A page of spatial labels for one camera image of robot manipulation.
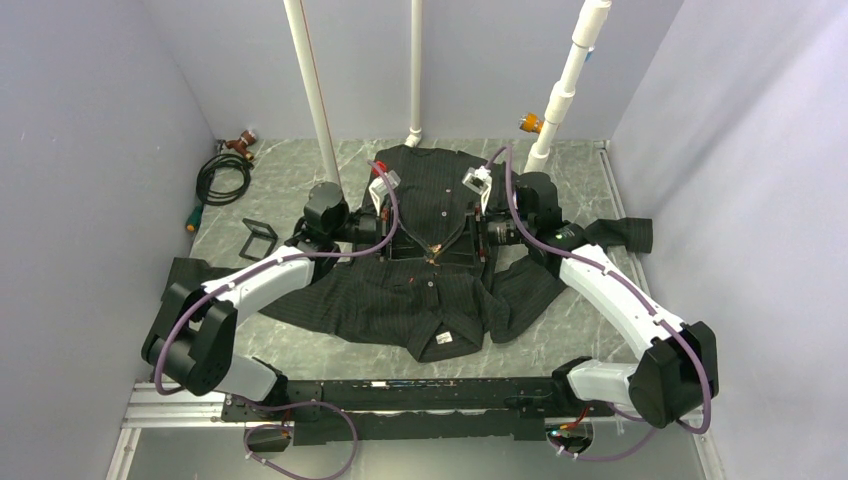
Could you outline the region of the gold brooch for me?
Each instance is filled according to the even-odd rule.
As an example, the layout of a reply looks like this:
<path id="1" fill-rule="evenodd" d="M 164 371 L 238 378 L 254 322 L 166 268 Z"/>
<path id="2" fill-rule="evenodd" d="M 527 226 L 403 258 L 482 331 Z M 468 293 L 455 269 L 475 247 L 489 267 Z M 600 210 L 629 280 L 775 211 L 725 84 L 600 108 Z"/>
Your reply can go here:
<path id="1" fill-rule="evenodd" d="M 440 265 L 439 257 L 441 255 L 441 252 L 442 252 L 442 245 L 441 244 L 430 245 L 428 247 L 428 253 L 427 253 L 426 261 L 433 266 L 439 266 Z"/>

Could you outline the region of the dark pinstriped shirt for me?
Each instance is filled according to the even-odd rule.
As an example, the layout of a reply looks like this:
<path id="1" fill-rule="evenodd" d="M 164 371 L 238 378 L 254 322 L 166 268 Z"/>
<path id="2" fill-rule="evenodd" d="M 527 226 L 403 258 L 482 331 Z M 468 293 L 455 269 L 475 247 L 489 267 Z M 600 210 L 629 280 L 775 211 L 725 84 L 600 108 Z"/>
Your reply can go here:
<path id="1" fill-rule="evenodd" d="M 348 261 L 264 308 L 265 316 L 349 342 L 403 347 L 433 362 L 477 352 L 485 339 L 515 339 L 564 291 L 530 254 L 497 271 L 498 250 L 484 264 L 464 253 L 465 214 L 479 197 L 461 179 L 481 158 L 403 145 L 376 157 L 400 177 L 399 224 L 414 241 L 414 257 Z M 436 244 L 439 266 L 426 261 Z"/>

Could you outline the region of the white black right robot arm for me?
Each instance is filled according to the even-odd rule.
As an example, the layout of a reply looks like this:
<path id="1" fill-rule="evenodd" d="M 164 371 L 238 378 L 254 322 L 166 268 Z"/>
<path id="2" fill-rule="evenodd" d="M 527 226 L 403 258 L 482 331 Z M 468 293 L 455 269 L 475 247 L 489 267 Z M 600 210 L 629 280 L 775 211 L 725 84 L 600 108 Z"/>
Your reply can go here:
<path id="1" fill-rule="evenodd" d="M 492 246 L 523 243 L 532 259 L 578 292 L 623 337 L 633 363 L 572 360 L 554 374 L 551 401 L 574 415 L 589 402 L 624 408 L 655 428 L 672 423 L 703 434 L 719 390 L 716 337 L 703 322 L 687 323 L 662 307 L 607 256 L 609 246 L 637 253 L 653 245 L 648 219 L 596 221 L 581 227 L 564 220 L 557 189 L 541 172 L 505 180 L 506 207 L 492 207 L 494 172 L 471 167 L 462 178 L 479 196 L 475 214 Z"/>

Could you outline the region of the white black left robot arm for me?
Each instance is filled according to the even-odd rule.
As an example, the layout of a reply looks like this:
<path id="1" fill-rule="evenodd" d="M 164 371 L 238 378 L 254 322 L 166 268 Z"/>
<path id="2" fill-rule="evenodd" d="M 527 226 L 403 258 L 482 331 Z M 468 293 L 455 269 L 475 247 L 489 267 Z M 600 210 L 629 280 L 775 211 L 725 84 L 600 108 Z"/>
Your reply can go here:
<path id="1" fill-rule="evenodd" d="M 264 420 L 287 406 L 287 377 L 272 365 L 234 351 L 238 325 L 285 295 L 307 291 L 336 269 L 343 258 L 356 260 L 384 252 L 399 226 L 399 178 L 380 174 L 368 187 L 386 218 L 373 227 L 350 231 L 343 196 L 335 183 L 313 189 L 304 222 L 292 238 L 266 257 L 221 278 L 192 285 L 174 282 L 141 348 L 161 395 L 187 391 L 197 396 L 220 392 L 246 399 Z"/>

